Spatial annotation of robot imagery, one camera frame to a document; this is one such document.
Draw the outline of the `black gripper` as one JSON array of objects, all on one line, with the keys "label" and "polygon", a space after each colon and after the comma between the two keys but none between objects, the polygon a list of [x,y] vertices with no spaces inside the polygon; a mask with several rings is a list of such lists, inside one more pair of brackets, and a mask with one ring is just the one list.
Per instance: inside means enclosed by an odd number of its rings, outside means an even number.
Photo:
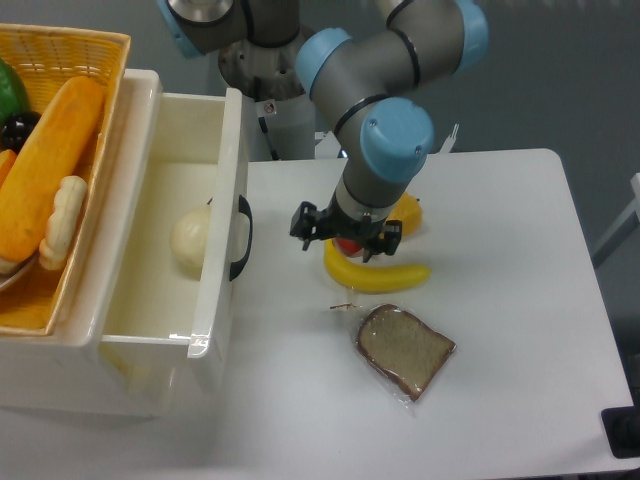
[{"label": "black gripper", "polygon": [[332,202],[324,210],[303,201],[293,214],[289,235],[302,242],[302,250],[307,251],[315,240],[344,238],[356,241],[363,248],[362,262],[377,255],[393,256],[402,240],[401,220],[374,221],[370,215],[353,219]]}]

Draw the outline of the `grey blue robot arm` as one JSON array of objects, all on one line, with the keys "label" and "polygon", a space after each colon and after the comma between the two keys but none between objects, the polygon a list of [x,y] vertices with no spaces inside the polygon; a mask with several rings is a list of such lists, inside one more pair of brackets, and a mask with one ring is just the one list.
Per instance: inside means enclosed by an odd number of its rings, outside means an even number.
[{"label": "grey blue robot arm", "polygon": [[162,1],[186,56],[234,53],[226,83],[256,100],[306,96],[345,150],[328,206],[303,202],[290,233],[304,244],[343,238],[366,256],[393,254],[402,238],[390,213],[434,141],[426,111],[406,93],[477,64],[489,44],[472,1],[382,1],[384,30],[356,41],[340,28],[305,35],[296,1]]}]

